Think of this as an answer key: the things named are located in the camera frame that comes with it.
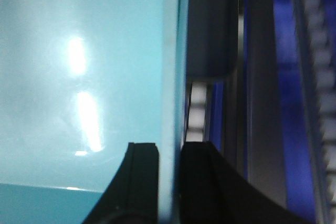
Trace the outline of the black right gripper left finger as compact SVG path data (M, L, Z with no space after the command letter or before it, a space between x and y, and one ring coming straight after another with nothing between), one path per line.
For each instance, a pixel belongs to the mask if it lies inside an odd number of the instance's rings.
M158 223L159 152L129 143L111 183L83 223Z

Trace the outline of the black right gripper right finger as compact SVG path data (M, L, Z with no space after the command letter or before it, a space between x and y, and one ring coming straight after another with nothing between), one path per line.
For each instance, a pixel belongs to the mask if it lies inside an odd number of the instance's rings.
M210 142L187 142L180 157L182 223L301 223L242 178Z

